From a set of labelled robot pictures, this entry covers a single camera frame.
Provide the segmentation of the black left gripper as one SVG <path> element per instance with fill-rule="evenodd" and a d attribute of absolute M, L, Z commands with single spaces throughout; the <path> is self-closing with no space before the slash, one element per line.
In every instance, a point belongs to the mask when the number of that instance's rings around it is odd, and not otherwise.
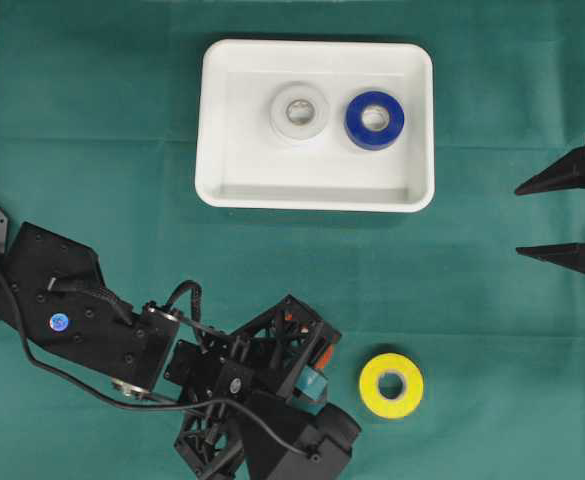
<path fill-rule="evenodd" d="M 317 333 L 297 361 L 283 366 L 286 312 L 320 317 L 310 306 L 288 295 L 231 333 L 202 324 L 198 306 L 183 320 L 192 326 L 196 340 L 177 343 L 165 377 L 180 386 L 179 400 L 189 407 L 174 448 L 194 474 L 234 475 L 240 467 L 247 468 L 239 431 L 241 415 L 281 446 L 303 453 L 247 408 L 247 401 L 255 393 L 309 413 L 317 413 L 327 403 L 327 377 L 306 364 Z"/>

